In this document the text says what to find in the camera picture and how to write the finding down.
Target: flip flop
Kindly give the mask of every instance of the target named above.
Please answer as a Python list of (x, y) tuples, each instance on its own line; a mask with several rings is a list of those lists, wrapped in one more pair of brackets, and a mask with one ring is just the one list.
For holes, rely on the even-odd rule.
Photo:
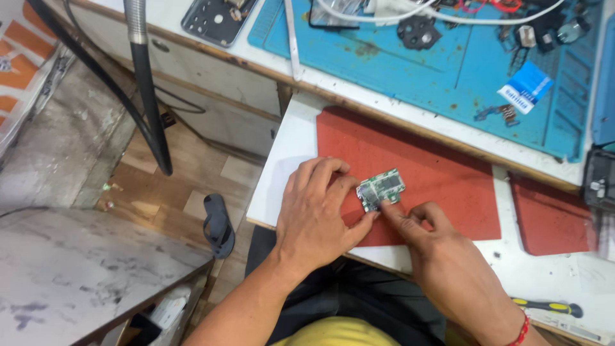
[[(235, 231), (232, 228), (224, 200), (218, 193), (212, 193), (203, 199), (207, 218), (203, 223), (205, 239), (212, 245), (213, 256), (225, 259), (235, 245)], [(205, 227), (209, 224), (209, 234)]]

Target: green circuit board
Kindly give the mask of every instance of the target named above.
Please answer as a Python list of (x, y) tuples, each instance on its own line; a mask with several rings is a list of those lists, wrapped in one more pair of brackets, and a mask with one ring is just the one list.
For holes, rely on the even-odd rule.
[(399, 193), (406, 189), (397, 168), (365, 179), (357, 187), (357, 197), (365, 212), (378, 210), (380, 201), (388, 199), (391, 204), (399, 202)]

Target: drawer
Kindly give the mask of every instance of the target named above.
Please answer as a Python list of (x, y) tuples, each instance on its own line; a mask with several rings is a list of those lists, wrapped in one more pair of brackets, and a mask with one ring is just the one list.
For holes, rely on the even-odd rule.
[[(154, 78), (154, 82), (207, 110), (205, 114), (175, 111), (201, 136), (251, 153), (269, 155), (279, 123), (163, 79)], [(157, 91), (157, 96), (168, 105), (190, 108), (163, 92)]]
[[(127, 25), (73, 6), (83, 30), (102, 49), (132, 59)], [(197, 85), (216, 94), (280, 116), (277, 83), (209, 55), (149, 35), (149, 60), (153, 70)]]

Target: wooden floor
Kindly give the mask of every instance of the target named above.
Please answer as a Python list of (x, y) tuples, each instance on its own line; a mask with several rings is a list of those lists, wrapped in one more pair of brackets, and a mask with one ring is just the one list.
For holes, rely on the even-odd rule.
[(236, 243), (231, 255), (215, 263), (212, 280), (192, 314), (186, 335), (244, 279), (254, 226), (245, 219), (262, 167), (229, 156), (203, 142), (183, 123), (165, 130), (173, 175), (165, 176), (143, 136), (137, 131), (128, 145), (97, 208), (131, 220), (195, 247), (208, 247), (203, 236), (207, 214), (203, 198), (223, 196)]

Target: dark pants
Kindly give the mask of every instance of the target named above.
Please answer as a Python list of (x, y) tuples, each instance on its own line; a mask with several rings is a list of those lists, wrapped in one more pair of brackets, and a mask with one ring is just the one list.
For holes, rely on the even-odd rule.
[[(275, 244), (275, 232), (255, 227), (246, 276)], [(346, 257), (314, 270), (288, 295), (268, 345), (329, 316), (360, 318), (402, 345), (444, 345), (446, 319), (419, 286)]]

